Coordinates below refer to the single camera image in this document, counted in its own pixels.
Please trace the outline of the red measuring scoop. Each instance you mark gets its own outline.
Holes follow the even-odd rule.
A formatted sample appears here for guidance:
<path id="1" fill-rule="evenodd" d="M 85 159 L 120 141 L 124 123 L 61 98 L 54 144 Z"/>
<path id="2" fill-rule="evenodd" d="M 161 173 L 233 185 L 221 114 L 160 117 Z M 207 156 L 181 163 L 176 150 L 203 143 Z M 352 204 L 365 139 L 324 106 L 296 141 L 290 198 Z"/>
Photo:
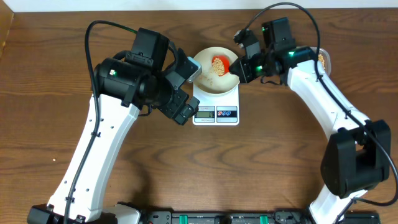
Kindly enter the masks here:
<path id="1" fill-rule="evenodd" d="M 229 60 L 224 55 L 215 55 L 212 58 L 211 66 L 212 66 L 213 71 L 219 77 L 222 77 L 229 72 Z"/>

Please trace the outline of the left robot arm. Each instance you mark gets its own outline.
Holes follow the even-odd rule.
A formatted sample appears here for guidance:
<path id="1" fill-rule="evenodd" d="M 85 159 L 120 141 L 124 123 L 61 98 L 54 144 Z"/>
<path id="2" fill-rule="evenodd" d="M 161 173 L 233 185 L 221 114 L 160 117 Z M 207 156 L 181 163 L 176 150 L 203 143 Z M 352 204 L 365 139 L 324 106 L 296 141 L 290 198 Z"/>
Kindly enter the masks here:
<path id="1" fill-rule="evenodd" d="M 135 36 L 130 50 L 88 65 L 93 94 L 81 138 L 60 185 L 30 209 L 28 223 L 139 223 L 140 212 L 127 203 L 104 206 L 119 150 L 143 107 L 179 125 L 198 111 L 182 85 L 201 65 L 158 32 L 141 28 Z"/>

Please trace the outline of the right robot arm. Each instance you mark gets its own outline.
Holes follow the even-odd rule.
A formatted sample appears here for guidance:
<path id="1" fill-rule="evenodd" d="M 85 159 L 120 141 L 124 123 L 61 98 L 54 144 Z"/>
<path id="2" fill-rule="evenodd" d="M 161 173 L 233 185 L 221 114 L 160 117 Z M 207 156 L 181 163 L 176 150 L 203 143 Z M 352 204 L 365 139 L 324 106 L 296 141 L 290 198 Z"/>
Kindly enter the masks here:
<path id="1" fill-rule="evenodd" d="M 324 185 L 302 223 L 379 223 L 375 213 L 350 213 L 352 204 L 396 174 L 392 162 L 391 130 L 385 121 L 372 121 L 356 109 L 331 81 L 320 60 L 320 48 L 297 46 L 289 21 L 262 25 L 265 47 L 244 28 L 234 41 L 245 54 L 229 67 L 241 83 L 272 76 L 288 86 L 320 123 L 328 144 L 321 163 Z"/>

